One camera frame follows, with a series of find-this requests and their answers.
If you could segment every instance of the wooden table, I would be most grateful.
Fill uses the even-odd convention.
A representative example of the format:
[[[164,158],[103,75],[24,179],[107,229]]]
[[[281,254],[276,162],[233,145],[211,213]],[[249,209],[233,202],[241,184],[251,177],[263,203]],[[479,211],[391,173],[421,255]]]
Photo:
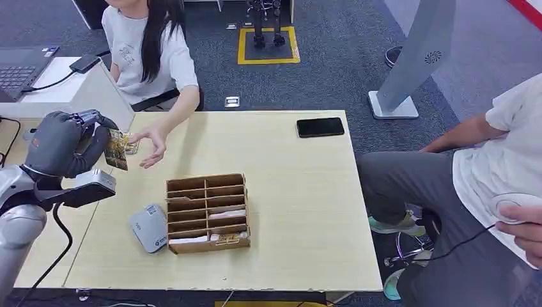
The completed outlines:
[[[25,130],[37,127],[40,122],[41,119],[21,121],[21,132],[7,157],[6,165],[24,163],[28,143],[23,140],[22,134]],[[0,123],[0,152],[6,152],[16,131],[16,123],[9,121],[2,121]],[[106,165],[103,156],[97,163],[97,167],[102,168],[106,172],[111,172],[111,167]],[[63,187],[65,188],[70,187],[72,184],[73,180],[64,179],[63,181]],[[40,283],[40,287],[59,288],[64,285],[95,209],[96,203],[85,205],[79,209],[68,207],[61,207],[59,209],[59,217],[72,233],[74,244],[62,261],[60,261],[55,269]],[[66,238],[66,235],[54,222],[49,212],[47,225],[42,234],[32,245],[32,249],[26,258],[15,286],[23,288],[32,287],[36,280],[45,272],[58,255],[60,255],[60,252],[64,250],[67,244],[68,239]]]
[[[161,116],[138,113],[130,130]],[[334,116],[343,136],[297,136],[298,119]],[[151,148],[143,140],[129,171],[112,171],[117,195],[98,204],[65,287],[382,291],[344,111],[195,113],[169,135],[163,161],[139,168]],[[251,247],[144,251],[128,219],[145,205],[164,207],[166,179],[239,172]]]

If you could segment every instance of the woman's hand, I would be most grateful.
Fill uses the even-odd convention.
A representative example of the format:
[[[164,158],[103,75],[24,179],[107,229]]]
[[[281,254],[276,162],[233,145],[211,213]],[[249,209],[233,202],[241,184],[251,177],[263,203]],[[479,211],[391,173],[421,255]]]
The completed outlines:
[[[156,123],[143,129],[143,131],[140,133],[134,134],[130,138],[129,143],[135,143],[142,138],[151,139],[154,145],[154,152],[147,158],[143,159],[141,163],[139,163],[139,166],[143,168],[150,168],[164,157],[164,153],[166,152],[167,132]]]

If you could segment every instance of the cardboard organizer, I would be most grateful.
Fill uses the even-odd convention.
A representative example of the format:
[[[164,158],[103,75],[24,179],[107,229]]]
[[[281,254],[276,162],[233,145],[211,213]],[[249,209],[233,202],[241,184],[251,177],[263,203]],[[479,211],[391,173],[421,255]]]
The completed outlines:
[[[247,189],[242,174],[213,175],[166,182],[167,246],[175,254],[250,246]],[[209,218],[210,214],[246,210],[244,216]],[[246,238],[239,236],[247,232]],[[170,244],[171,239],[206,235],[206,242]],[[211,241],[212,235],[220,235]]]

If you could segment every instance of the woman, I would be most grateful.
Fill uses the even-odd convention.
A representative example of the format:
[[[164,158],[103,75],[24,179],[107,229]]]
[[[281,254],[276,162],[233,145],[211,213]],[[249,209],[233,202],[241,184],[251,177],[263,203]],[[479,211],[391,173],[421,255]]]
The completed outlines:
[[[160,121],[130,142],[150,138],[155,151],[141,161],[149,168],[164,157],[167,135],[199,104],[194,62],[186,45],[179,0],[106,0],[102,17],[111,50],[111,75],[130,104],[176,87],[180,95]]]

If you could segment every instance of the controller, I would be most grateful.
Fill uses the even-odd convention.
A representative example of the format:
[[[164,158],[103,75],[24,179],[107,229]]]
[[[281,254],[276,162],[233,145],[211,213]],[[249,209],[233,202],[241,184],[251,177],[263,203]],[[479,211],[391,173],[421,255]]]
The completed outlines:
[[[524,194],[524,193],[506,193],[500,194],[492,198],[490,203],[490,210],[493,215],[507,224],[522,224],[525,221],[517,221],[515,219],[509,219],[500,214],[502,207],[508,206],[540,206],[542,207],[542,198]]]

